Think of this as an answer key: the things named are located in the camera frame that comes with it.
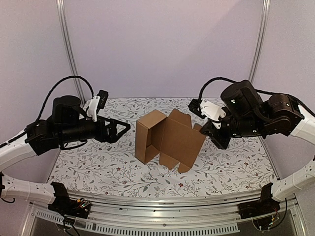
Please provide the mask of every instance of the table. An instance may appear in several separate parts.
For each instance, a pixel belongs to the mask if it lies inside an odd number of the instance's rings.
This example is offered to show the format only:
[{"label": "table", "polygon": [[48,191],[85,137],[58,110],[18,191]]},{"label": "table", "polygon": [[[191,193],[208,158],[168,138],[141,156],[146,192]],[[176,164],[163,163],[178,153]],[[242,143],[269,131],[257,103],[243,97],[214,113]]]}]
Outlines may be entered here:
[{"label": "table", "polygon": [[[209,99],[222,105],[219,99]],[[275,178],[259,138],[232,139],[227,150],[206,139],[193,168],[183,174],[158,164],[147,165],[134,157],[135,123],[157,109],[169,115],[176,108],[190,114],[192,123],[203,125],[188,110],[191,98],[109,99],[99,115],[131,124],[117,143],[89,140],[80,148],[61,151],[49,182],[61,182],[74,191],[125,197],[202,197],[257,190]]]}]

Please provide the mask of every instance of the floral tablecloth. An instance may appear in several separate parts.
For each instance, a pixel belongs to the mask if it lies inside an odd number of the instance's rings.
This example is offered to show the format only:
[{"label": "floral tablecloth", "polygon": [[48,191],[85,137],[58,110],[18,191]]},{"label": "floral tablecloth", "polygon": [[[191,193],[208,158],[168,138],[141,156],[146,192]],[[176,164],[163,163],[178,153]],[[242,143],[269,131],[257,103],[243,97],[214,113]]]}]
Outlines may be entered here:
[{"label": "floral tablecloth", "polygon": [[[134,157],[136,120],[157,109],[165,114],[176,108],[190,114],[192,123],[203,125],[188,110],[190,98],[109,99],[99,114],[131,124],[117,143],[89,140],[77,149],[61,151],[49,182],[68,189],[130,197],[197,197],[259,189],[274,178],[274,171],[258,138],[233,139],[227,150],[206,139],[193,168],[183,174],[168,170],[158,156],[147,165]],[[220,104],[219,99],[210,101]]]}]

